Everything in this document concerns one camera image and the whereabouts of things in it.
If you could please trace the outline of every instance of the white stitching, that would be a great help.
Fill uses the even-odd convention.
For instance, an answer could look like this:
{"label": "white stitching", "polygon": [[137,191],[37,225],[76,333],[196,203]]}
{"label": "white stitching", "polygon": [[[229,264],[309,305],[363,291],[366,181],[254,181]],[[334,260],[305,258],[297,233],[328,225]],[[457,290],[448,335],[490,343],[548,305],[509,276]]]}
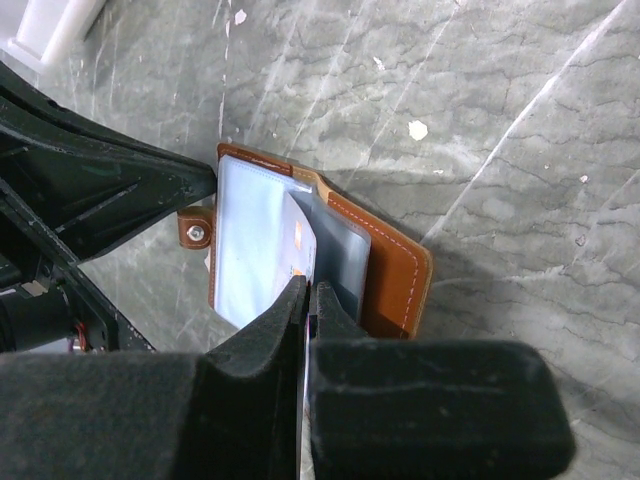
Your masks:
{"label": "white stitching", "polygon": [[259,163],[260,165],[264,165],[265,167],[277,168],[280,172],[283,172],[286,175],[289,174],[289,170],[286,167],[283,167],[282,165],[279,165],[277,163],[269,163],[266,160],[260,160],[259,158],[255,158],[244,152],[233,152],[231,150],[227,150],[226,148],[223,148],[220,151],[220,153],[222,153],[223,155],[231,155],[233,157],[239,157],[242,160],[246,160],[248,162],[256,162],[256,163]]}
{"label": "white stitching", "polygon": [[298,175],[301,177],[305,177],[308,178],[309,180],[317,180],[316,177],[314,177],[313,175],[311,175],[310,173],[307,172],[303,172],[302,170],[298,170]]}
{"label": "white stitching", "polygon": [[360,220],[362,223],[364,223],[365,225],[368,225],[369,227],[373,228],[376,232],[378,232],[380,235],[382,235],[383,237],[391,240],[393,243],[395,243],[397,246],[399,246],[400,248],[402,248],[405,252],[407,252],[409,254],[409,256],[411,258],[413,258],[413,262],[416,265],[416,269],[413,272],[413,282],[411,283],[411,289],[409,290],[409,299],[407,300],[407,308],[404,311],[404,319],[402,321],[402,330],[404,331],[404,327],[407,324],[407,319],[409,317],[409,309],[411,308],[411,300],[413,299],[413,292],[415,290],[415,286],[416,286],[416,281],[418,280],[418,258],[411,253],[411,251],[405,247],[404,245],[401,245],[400,243],[398,243],[397,240],[391,238],[389,235],[387,235],[386,233],[384,233],[382,230],[378,229],[376,226],[372,225],[371,223],[367,222],[366,220],[360,218],[359,216],[355,215],[354,213],[348,211],[347,209],[345,209],[342,205],[340,205],[338,202],[336,202],[334,199],[330,198],[329,199],[329,203],[333,203],[333,205],[335,205],[336,207],[338,207],[340,210],[342,210],[344,213],[346,213],[347,215],[351,215],[352,217]]}
{"label": "white stitching", "polygon": [[237,165],[239,168],[244,168],[245,170],[250,170],[252,172],[255,172],[257,175],[260,175],[261,177],[264,178],[268,178],[269,180],[273,180],[274,182],[278,182],[281,183],[282,185],[285,185],[285,180],[283,180],[282,178],[278,178],[278,177],[274,177],[273,175],[271,175],[272,173],[277,173],[278,175],[282,175],[282,173],[278,173],[278,172],[274,172],[273,170],[269,170],[269,173],[265,172],[264,168],[258,168],[257,165],[254,165],[252,162],[248,162],[246,160],[242,160],[242,161],[238,161]]}

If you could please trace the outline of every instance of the brown leather wallet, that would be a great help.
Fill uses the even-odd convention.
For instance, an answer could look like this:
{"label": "brown leather wallet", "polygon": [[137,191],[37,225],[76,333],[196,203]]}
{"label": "brown leather wallet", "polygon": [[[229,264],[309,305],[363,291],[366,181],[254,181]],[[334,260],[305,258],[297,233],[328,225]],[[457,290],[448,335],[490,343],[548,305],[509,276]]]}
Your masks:
{"label": "brown leather wallet", "polygon": [[[218,159],[224,155],[315,185],[326,204],[369,232],[371,252],[360,325],[373,337],[415,337],[433,275],[433,258],[426,248],[338,194],[314,170],[238,145],[221,143],[218,145]],[[202,207],[189,207],[178,212],[180,244],[191,249],[211,246],[209,304],[212,306],[215,278],[214,215],[212,210]]]}

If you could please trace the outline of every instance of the orange sticker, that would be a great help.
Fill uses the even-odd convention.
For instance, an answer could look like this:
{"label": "orange sticker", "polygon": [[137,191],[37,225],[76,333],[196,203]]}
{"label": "orange sticker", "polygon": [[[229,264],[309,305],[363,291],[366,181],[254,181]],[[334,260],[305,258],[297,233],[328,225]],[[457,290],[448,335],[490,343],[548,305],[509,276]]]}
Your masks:
{"label": "orange sticker", "polygon": [[293,243],[295,243],[298,250],[302,248],[302,225],[300,225],[300,222],[296,222],[296,237]]}

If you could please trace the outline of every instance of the card holder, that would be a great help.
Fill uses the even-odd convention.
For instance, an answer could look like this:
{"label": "card holder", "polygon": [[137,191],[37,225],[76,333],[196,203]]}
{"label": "card holder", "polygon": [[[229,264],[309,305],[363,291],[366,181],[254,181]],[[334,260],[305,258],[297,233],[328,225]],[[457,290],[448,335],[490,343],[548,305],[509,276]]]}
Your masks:
{"label": "card holder", "polygon": [[220,158],[217,235],[211,245],[216,259],[211,269],[213,307],[238,328],[271,306],[282,290],[274,290],[276,283],[283,287],[288,283],[288,276],[284,281],[278,278],[281,229],[288,221],[283,200],[288,192],[310,195],[312,187],[230,155]]}
{"label": "card holder", "polygon": [[[337,193],[314,170],[294,166],[237,145],[220,144],[218,158],[225,155],[312,186],[326,205],[364,229],[371,238],[371,251],[360,325],[373,337],[415,337],[433,276],[433,258],[426,248]],[[187,210],[190,218],[200,220],[197,213],[200,212]],[[183,239],[190,223],[181,220],[181,217],[179,215],[180,237]],[[213,219],[210,220],[212,239],[215,239],[215,223]],[[181,240],[181,244],[187,248],[202,248],[201,245],[189,245],[188,241]],[[209,303],[213,305],[215,240],[211,241],[211,245]]]}
{"label": "card holder", "polygon": [[317,238],[314,284],[329,282],[342,309],[360,323],[371,236],[314,195],[293,193]]}

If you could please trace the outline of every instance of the marble surface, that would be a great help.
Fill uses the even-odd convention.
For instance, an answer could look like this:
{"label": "marble surface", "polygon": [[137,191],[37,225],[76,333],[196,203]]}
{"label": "marble surface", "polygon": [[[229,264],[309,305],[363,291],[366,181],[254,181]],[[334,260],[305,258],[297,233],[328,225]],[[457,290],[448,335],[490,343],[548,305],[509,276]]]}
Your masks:
{"label": "marble surface", "polygon": [[[323,169],[435,253],[420,336],[539,349],[579,443],[564,478],[633,480],[639,39],[640,0],[114,0],[48,76],[0,58],[203,162],[233,140]],[[160,349],[204,351],[233,329],[203,257],[168,218],[85,269]]]}

